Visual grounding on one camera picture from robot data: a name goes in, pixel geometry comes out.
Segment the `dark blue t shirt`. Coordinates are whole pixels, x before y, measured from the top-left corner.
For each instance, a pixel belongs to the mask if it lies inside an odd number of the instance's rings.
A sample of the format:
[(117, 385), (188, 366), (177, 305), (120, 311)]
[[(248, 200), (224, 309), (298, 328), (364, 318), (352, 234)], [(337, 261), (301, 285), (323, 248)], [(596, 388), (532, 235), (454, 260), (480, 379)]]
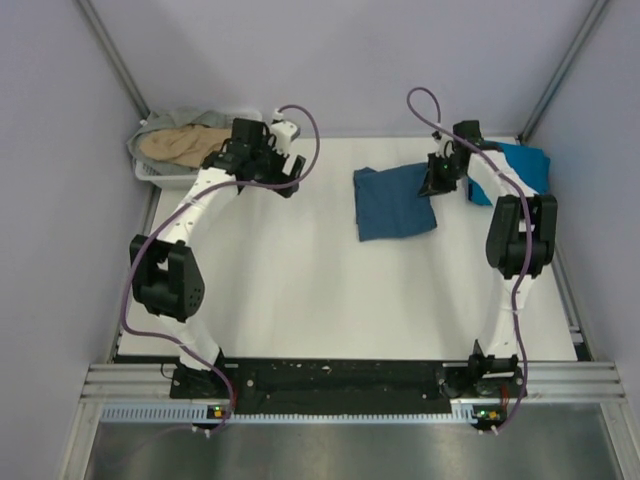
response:
[(405, 239), (437, 228), (430, 198), (420, 196), (426, 163), (382, 171), (353, 172), (355, 219), (360, 242)]

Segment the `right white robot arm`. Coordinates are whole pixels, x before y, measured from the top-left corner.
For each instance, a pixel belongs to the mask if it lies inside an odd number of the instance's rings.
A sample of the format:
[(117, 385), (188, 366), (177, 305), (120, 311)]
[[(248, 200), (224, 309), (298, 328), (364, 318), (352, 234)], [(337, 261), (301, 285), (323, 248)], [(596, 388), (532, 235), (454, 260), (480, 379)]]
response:
[(529, 186), (509, 164), (502, 145), (482, 137), (476, 120), (437, 129), (437, 149), (427, 156), (419, 193), (425, 197), (456, 190), (462, 179), (477, 184), (489, 199), (492, 218), (485, 242), (495, 274), (484, 326), (464, 367), (445, 371), (441, 387), (451, 398), (519, 396), (525, 391), (527, 354), (521, 310), (555, 252), (558, 202)]

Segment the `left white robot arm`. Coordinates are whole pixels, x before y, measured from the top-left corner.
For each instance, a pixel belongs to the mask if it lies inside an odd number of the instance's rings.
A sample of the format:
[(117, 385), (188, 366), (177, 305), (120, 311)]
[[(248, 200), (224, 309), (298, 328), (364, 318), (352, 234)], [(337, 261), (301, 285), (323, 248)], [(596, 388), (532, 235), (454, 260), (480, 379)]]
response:
[(167, 226), (152, 241), (137, 236), (130, 244), (133, 299), (163, 324), (164, 337), (177, 341), (182, 364), (195, 369), (192, 384), (205, 396), (220, 394), (227, 374), (215, 365), (221, 348), (198, 313), (206, 287), (196, 248), (245, 185), (274, 185), (285, 198), (298, 190), (306, 159), (298, 155), (289, 171), (285, 165), (299, 134), (280, 112), (269, 124), (234, 119), (230, 137), (205, 158)]

